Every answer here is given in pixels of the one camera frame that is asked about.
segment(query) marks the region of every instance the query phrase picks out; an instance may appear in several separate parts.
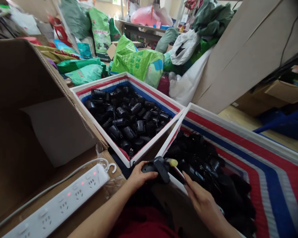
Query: floor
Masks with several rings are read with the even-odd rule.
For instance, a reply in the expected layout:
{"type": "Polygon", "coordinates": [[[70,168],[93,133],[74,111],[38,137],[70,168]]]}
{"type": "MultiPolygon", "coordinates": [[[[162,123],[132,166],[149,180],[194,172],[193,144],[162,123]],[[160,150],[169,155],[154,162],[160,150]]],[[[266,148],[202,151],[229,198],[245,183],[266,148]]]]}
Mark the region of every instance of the floor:
{"type": "MultiPolygon", "coordinates": [[[[230,105],[224,109],[219,116],[227,121],[233,122],[237,125],[243,126],[251,131],[262,126],[259,120],[247,115],[236,107],[230,105]]],[[[272,140],[298,152],[298,140],[289,138],[272,130],[262,132],[263,135],[272,140]]]]}

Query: white cable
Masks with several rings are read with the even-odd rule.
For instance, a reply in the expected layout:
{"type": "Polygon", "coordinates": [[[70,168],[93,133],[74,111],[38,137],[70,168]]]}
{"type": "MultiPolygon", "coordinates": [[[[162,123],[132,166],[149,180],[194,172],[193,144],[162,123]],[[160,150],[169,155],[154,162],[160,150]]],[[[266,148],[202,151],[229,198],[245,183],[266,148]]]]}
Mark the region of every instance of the white cable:
{"type": "Polygon", "coordinates": [[[77,168],[76,170],[74,170],[70,175],[68,175],[66,178],[62,179],[61,181],[57,182],[56,184],[50,186],[49,188],[45,189],[43,192],[39,193],[38,195],[36,195],[34,198],[32,198],[30,201],[28,201],[27,203],[25,203],[24,205],[22,205],[21,207],[19,207],[18,209],[16,209],[13,213],[11,213],[7,218],[5,218],[2,222],[0,222],[0,227],[6,223],[11,217],[13,217],[16,213],[18,213],[19,211],[21,211],[23,208],[25,208],[27,205],[29,205],[30,203],[32,203],[34,200],[36,200],[38,197],[42,196],[43,194],[45,194],[46,192],[50,191],[51,189],[55,188],[57,185],[63,183],[64,181],[68,180],[70,177],[72,177],[74,174],[76,174],[81,168],[85,167],[86,165],[95,162],[95,161],[105,161],[106,162],[106,167],[105,167],[105,171],[108,172],[109,170],[109,162],[107,159],[104,158],[98,158],[98,159],[93,159],[85,164],[83,164],[82,166],[80,166],[79,168],[77,168]]]}

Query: red shirt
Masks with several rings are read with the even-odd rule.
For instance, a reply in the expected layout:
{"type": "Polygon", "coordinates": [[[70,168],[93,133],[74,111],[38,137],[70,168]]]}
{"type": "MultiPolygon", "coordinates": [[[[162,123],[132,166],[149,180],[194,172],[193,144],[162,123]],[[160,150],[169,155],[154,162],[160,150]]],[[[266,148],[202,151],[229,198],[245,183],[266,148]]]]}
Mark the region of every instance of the red shirt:
{"type": "Polygon", "coordinates": [[[110,238],[178,238],[165,217],[154,207],[125,208],[114,225],[110,238]]]}

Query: plastic storage box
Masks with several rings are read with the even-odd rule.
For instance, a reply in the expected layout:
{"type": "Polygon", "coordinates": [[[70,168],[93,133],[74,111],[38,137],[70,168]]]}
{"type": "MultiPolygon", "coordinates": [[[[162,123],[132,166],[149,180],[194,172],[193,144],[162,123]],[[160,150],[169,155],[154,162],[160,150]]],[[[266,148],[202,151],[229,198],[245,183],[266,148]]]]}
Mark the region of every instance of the plastic storage box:
{"type": "Polygon", "coordinates": [[[298,153],[190,103],[157,156],[165,155],[179,129],[202,134],[225,160],[224,172],[250,183],[256,237],[298,237],[298,153]]]}
{"type": "Polygon", "coordinates": [[[129,73],[121,73],[111,77],[107,77],[105,79],[101,79],[98,81],[90,82],[78,87],[71,88],[74,96],[79,99],[79,102],[83,106],[83,109],[88,114],[88,116],[93,121],[96,128],[105,138],[105,140],[109,143],[109,145],[114,149],[119,158],[123,161],[123,163],[130,168],[130,165],[133,162],[136,162],[142,155],[144,155],[153,145],[154,143],[175,123],[181,116],[185,107],[176,101],[172,100],[168,96],[149,86],[148,84],[138,80],[133,77],[129,73]],[[97,88],[107,92],[112,92],[118,85],[129,85],[131,86],[136,93],[141,95],[142,97],[155,101],[158,106],[165,112],[169,113],[172,116],[172,120],[155,136],[153,137],[141,150],[136,153],[131,161],[129,161],[129,157],[127,153],[119,148],[114,141],[108,136],[105,130],[100,126],[100,124],[94,119],[94,117],[89,113],[89,111],[84,106],[84,102],[90,97],[91,89],[97,88]]]}

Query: pink plastic bag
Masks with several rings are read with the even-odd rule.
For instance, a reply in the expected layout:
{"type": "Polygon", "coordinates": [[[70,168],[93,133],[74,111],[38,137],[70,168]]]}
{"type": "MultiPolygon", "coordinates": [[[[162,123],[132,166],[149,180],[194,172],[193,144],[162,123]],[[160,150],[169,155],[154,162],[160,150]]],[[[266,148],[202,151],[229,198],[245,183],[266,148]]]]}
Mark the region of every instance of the pink plastic bag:
{"type": "Polygon", "coordinates": [[[130,18],[131,23],[148,25],[153,27],[157,21],[160,21],[160,18],[157,16],[156,11],[153,10],[152,19],[151,19],[151,6],[139,8],[133,13],[130,18]]]}

